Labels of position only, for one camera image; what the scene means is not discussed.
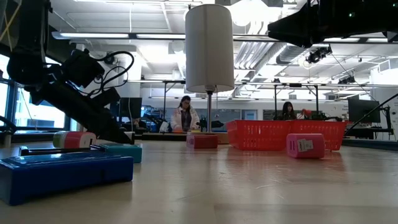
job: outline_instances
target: woman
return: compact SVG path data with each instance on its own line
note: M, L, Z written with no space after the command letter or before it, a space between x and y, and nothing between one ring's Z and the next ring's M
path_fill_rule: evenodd
M293 104L291 102L286 102L282 109L282 120L287 121L292 119L297 119L296 114L294 113Z
M197 125L199 116L190 104L191 98L189 96L184 96L181 99L180 106L174 111L170 123L173 131L187 132L189 130L199 129Z

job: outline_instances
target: pink box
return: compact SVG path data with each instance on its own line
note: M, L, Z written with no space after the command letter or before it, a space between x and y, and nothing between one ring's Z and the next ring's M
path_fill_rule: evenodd
M187 147L192 149L216 149L217 135L187 135Z
M323 134L288 134L287 155L297 159L319 159L325 156Z

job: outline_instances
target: wooden table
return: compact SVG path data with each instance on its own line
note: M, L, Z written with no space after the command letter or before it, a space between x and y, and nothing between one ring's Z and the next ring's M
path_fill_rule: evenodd
M397 223L398 154L344 147L323 160L281 152L142 144L129 183L9 207L0 223ZM44 147L48 144L33 144ZM0 149L0 157L16 150Z

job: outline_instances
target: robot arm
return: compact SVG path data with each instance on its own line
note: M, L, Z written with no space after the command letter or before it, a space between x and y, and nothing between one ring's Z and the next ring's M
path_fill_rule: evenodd
M87 87L94 78L104 75L98 61L105 58L94 59L88 51L75 50L61 66L45 63L49 12L52 12L49 0L22 2L19 40L7 66L10 78L24 86L35 104L46 100L99 138L130 143L130 138L119 129L109 110L103 108L103 102L82 95L73 86Z

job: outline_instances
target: red basket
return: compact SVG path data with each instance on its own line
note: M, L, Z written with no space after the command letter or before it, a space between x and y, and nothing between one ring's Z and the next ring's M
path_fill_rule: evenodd
M295 120L291 123L290 133L323 134L326 149L340 150L346 128L345 122Z
M243 121L226 124L229 143L240 150L279 151L286 147L288 121Z

